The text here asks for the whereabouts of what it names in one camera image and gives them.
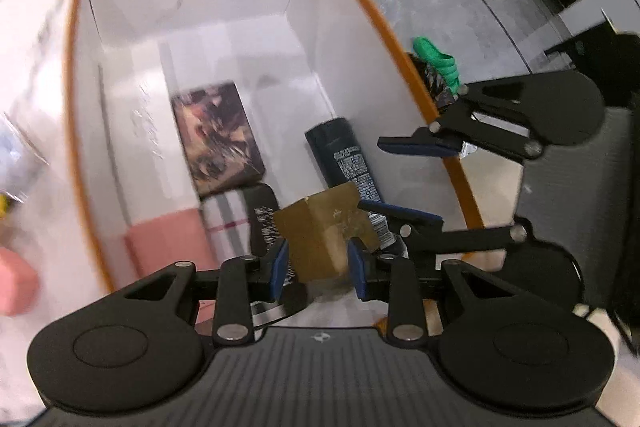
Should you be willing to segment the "white plaid striped box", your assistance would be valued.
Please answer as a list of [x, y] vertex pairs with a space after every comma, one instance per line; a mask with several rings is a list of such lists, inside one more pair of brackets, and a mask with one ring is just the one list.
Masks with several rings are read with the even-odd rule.
[[202, 216], [218, 263], [250, 254], [250, 219], [240, 190], [209, 196]]

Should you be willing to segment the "yellow tape measure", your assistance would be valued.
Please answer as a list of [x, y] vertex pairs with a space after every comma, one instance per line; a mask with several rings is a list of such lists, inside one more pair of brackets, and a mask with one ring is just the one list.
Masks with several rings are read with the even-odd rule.
[[6, 195], [0, 195], [0, 219], [3, 220], [9, 211], [10, 203]]

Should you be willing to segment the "pink pump lotion bottle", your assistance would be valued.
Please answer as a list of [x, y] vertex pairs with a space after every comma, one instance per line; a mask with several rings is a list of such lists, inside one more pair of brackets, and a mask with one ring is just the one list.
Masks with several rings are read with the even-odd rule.
[[34, 268], [11, 249], [0, 249], [0, 312], [15, 317], [27, 312], [39, 291], [39, 277]]

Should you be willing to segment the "dark picture book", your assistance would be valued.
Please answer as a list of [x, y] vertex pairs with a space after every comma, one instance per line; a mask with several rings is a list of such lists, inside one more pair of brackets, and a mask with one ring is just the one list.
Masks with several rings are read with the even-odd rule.
[[262, 179], [266, 167], [233, 82], [178, 93], [171, 107], [199, 198]]

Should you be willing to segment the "dark blue cylindrical bottle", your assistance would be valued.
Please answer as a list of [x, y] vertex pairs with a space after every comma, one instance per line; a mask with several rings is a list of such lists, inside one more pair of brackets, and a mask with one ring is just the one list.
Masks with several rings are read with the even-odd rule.
[[361, 199], [383, 202], [347, 119], [338, 117], [317, 124], [305, 132], [305, 139], [328, 187], [352, 182]]

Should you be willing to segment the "pink rectangular box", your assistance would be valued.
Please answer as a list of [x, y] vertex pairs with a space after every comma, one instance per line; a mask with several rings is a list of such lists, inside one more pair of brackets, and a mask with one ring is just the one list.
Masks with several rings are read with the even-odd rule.
[[137, 223], [127, 231], [125, 242], [138, 277], [179, 261], [191, 261], [198, 270], [219, 267], [200, 210], [196, 208]]

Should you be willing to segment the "gold cardboard box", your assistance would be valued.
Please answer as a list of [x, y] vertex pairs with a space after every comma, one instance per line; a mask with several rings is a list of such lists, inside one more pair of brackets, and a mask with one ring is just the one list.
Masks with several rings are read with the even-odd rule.
[[370, 251], [380, 246], [369, 215], [358, 208], [352, 182], [306, 196], [276, 211], [274, 223], [288, 241], [288, 257], [302, 283], [342, 277], [348, 271], [347, 243], [359, 237]]

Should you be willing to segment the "black white patterned pouch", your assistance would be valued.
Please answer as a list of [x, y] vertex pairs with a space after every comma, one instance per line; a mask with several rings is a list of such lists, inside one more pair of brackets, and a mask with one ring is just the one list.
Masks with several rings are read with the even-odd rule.
[[280, 237], [273, 219], [274, 213], [280, 209], [276, 194], [269, 185], [258, 183], [245, 187], [242, 196], [250, 224], [250, 254], [265, 257]]

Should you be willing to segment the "green rubber slipper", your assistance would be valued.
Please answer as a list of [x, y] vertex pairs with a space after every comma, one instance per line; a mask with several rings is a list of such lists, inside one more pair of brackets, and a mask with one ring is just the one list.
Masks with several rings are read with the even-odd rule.
[[442, 52], [426, 37], [416, 37], [412, 42], [413, 51], [421, 60], [430, 64], [437, 74], [445, 80], [446, 86], [453, 94], [458, 92], [460, 75], [456, 59]]

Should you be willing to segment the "orange rimmed white box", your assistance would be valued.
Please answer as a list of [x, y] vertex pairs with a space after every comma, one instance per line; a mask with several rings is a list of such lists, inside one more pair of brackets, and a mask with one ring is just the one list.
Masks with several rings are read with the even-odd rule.
[[173, 95], [232, 83], [284, 205], [322, 190], [306, 131], [352, 125], [382, 196], [479, 228], [457, 158], [376, 146], [436, 105], [372, 0], [72, 0], [65, 43], [70, 171], [89, 251], [109, 291], [137, 276], [131, 225], [193, 209]]

